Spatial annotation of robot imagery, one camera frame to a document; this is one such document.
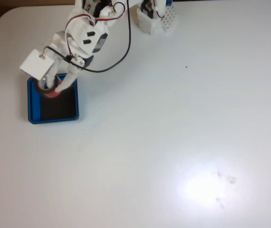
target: robotic arm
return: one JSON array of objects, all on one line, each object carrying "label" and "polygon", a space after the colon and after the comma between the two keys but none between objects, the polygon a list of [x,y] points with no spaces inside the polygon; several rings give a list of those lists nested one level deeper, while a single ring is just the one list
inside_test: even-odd
[{"label": "robotic arm", "polygon": [[[108,28],[115,24],[126,9],[130,23],[129,6],[137,3],[138,0],[76,0],[65,31],[53,36],[50,45],[45,48],[46,52],[33,50],[20,68],[36,78],[36,90],[39,93],[49,98],[56,97],[71,86],[83,69],[88,70],[86,68],[93,60],[94,53],[102,48],[109,34]],[[137,15],[143,32],[151,34],[161,24],[165,18],[166,5],[171,5],[171,0],[144,0],[141,3]],[[69,66],[68,73],[61,82],[56,73],[62,60],[69,62]]]}]

